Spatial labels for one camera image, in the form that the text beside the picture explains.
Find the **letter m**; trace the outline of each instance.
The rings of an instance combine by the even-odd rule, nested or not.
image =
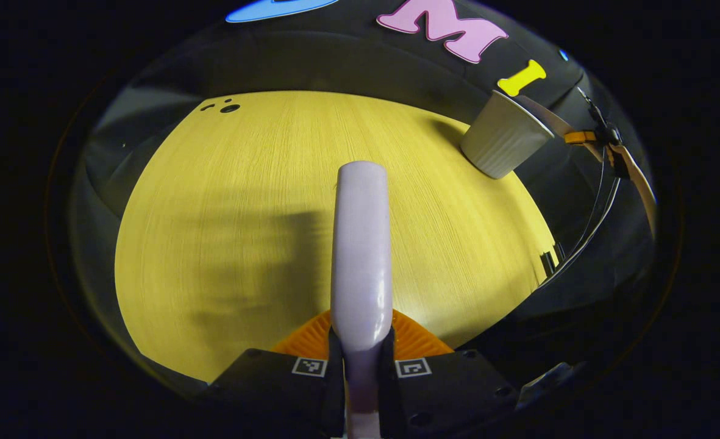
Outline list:
[[[416,22],[424,14],[427,14],[427,39],[438,41],[450,35],[463,34],[458,39],[445,42],[444,47],[474,64],[482,61],[480,55],[490,44],[499,38],[508,37],[500,27],[487,20],[458,20],[452,0],[407,0],[397,11],[381,15],[376,21],[383,27],[415,34],[419,32]]]

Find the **white paper cup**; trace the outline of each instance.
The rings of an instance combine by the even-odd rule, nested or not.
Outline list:
[[[487,105],[460,141],[460,148],[483,173],[502,178],[553,137],[530,112],[493,90]]]

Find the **black cable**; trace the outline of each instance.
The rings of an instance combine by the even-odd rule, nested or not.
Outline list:
[[[603,176],[606,167],[606,148],[603,148],[601,150],[601,155],[601,180],[599,180],[599,189],[596,192],[596,200],[593,202],[593,207],[590,210],[590,217],[588,218],[588,222],[585,223],[585,230],[582,231],[582,235],[579,236],[577,242],[574,243],[574,247],[572,247],[571,250],[568,252],[568,256],[566,256],[566,259],[571,258],[574,250],[576,250],[580,242],[582,242],[582,238],[585,237],[585,233],[588,233],[588,229],[590,228],[590,222],[591,220],[593,220],[593,215],[596,214],[596,206],[599,203],[599,198],[601,198],[601,186],[603,186]]]
[[[552,275],[550,277],[547,277],[546,279],[544,279],[544,282],[541,283],[541,285],[539,285],[538,288],[536,288],[536,289],[543,288],[544,286],[546,286],[553,280],[557,279],[557,277],[560,277],[560,275],[563,274],[563,272],[565,272],[566,269],[568,269],[568,267],[571,266],[572,263],[574,263],[574,260],[577,258],[577,256],[580,255],[580,253],[582,253],[583,250],[585,250],[585,247],[587,247],[588,244],[590,244],[590,241],[592,241],[593,237],[596,236],[597,230],[599,230],[599,227],[601,227],[603,220],[606,218],[606,216],[608,215],[608,212],[611,210],[611,206],[614,204],[614,198],[617,195],[618,187],[619,187],[619,178],[615,178],[613,183],[611,183],[610,199],[608,200],[608,202],[606,202],[604,212],[601,216],[601,219],[599,219],[599,222],[596,224],[596,227],[594,227],[593,230],[590,232],[588,239],[586,239],[586,241],[582,245],[580,245],[579,248],[577,248],[574,255],[570,255],[566,259],[566,261],[563,262],[562,264],[560,264],[560,266],[558,266],[558,269],[555,270],[555,272],[552,273]]]

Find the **wooden table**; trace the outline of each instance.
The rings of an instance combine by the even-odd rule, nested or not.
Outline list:
[[[328,309],[335,184],[354,160],[388,171],[395,308],[452,347],[498,322],[544,280],[554,240],[516,175],[463,157],[466,130],[354,95],[203,102],[146,166],[118,234],[118,302],[140,352],[211,381]]]

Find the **orange gripper base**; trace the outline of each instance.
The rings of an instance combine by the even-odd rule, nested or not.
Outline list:
[[[393,309],[395,328],[395,359],[407,360],[454,352],[438,337],[415,320]],[[310,359],[327,359],[327,334],[330,330],[330,312],[325,311],[307,321],[273,347],[273,352]]]

